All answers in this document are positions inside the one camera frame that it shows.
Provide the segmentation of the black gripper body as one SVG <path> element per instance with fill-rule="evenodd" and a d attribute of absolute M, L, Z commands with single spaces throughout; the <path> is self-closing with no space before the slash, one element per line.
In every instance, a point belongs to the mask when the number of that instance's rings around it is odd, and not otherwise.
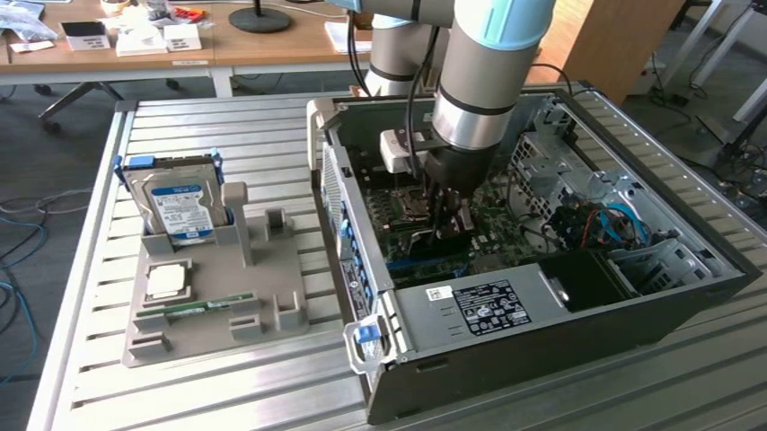
<path fill-rule="evenodd" d="M 431 183 L 459 194 L 474 194 L 487 178 L 495 152 L 495 146 L 481 150 L 454 146 L 431 149 L 425 165 Z"/>

